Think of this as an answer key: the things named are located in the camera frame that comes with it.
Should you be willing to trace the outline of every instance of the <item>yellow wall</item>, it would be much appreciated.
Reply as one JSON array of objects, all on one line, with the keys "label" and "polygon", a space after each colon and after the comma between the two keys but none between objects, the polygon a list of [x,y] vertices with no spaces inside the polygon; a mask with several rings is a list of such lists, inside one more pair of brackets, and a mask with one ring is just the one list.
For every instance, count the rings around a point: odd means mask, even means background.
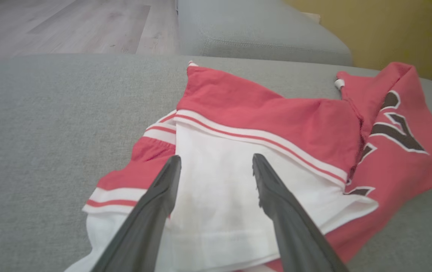
[{"label": "yellow wall", "polygon": [[285,0],[321,24],[352,51],[357,67],[415,65],[432,78],[432,0]]}]

